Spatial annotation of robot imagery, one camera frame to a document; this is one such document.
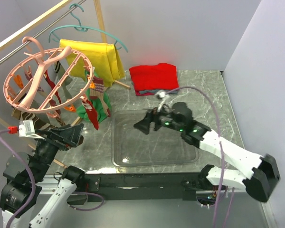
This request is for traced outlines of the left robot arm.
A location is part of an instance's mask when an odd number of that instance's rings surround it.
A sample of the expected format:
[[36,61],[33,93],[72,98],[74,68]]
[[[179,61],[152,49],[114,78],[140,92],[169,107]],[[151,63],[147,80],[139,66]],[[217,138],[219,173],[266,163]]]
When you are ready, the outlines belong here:
[[[85,172],[77,167],[64,169],[57,187],[43,209],[31,219],[33,208],[42,187],[38,186],[54,161],[58,151],[68,151],[83,142],[84,124],[67,124],[59,128],[37,130],[32,120],[20,121],[18,127],[0,131],[0,141],[11,152],[3,176],[7,183],[0,195],[0,208],[5,228],[48,228],[52,215],[67,203],[69,196],[79,190],[86,190]],[[37,141],[34,155],[15,152],[1,137],[3,133],[18,133],[20,137]]]

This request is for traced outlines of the purple striped beige sock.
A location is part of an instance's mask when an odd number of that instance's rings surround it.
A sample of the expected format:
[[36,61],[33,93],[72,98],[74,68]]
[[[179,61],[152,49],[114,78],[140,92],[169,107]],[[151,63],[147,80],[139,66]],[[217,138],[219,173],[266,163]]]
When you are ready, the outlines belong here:
[[92,83],[90,84],[90,87],[89,87],[89,92],[90,94],[88,95],[88,97],[92,100],[98,98],[101,102],[104,113],[108,117],[110,117],[111,116],[110,109],[108,105],[106,104],[106,102],[104,101],[105,86],[104,86],[103,79],[94,76]]

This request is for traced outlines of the red christmas sock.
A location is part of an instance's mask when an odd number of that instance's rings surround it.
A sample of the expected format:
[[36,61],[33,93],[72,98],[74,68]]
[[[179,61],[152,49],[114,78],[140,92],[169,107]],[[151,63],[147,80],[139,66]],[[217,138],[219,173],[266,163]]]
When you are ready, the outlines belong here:
[[94,128],[96,130],[99,130],[99,122],[97,119],[97,111],[94,108],[93,103],[88,99],[83,99],[82,105],[86,111],[86,114],[87,114],[90,122],[93,124]]

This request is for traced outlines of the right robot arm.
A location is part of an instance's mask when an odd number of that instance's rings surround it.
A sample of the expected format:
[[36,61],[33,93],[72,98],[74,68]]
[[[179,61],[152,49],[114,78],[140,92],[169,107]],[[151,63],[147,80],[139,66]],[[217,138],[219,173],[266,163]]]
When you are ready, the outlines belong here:
[[280,181],[276,159],[270,154],[265,156],[247,151],[238,145],[219,137],[210,127],[196,121],[192,111],[184,102],[177,102],[172,107],[163,104],[161,109],[149,109],[145,117],[134,124],[134,128],[149,134],[150,124],[154,130],[166,127],[180,132],[184,142],[198,149],[209,152],[230,164],[234,169],[223,169],[207,165],[199,177],[199,185],[206,190],[216,185],[235,189],[245,189],[247,194],[260,202],[268,202],[273,190]]

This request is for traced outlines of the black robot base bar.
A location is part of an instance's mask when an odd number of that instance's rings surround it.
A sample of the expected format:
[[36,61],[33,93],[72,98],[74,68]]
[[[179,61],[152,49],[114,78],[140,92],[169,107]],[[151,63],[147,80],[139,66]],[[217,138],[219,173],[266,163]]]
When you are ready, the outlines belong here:
[[76,191],[95,193],[109,200],[196,200],[198,191],[213,192],[198,172],[87,174]]

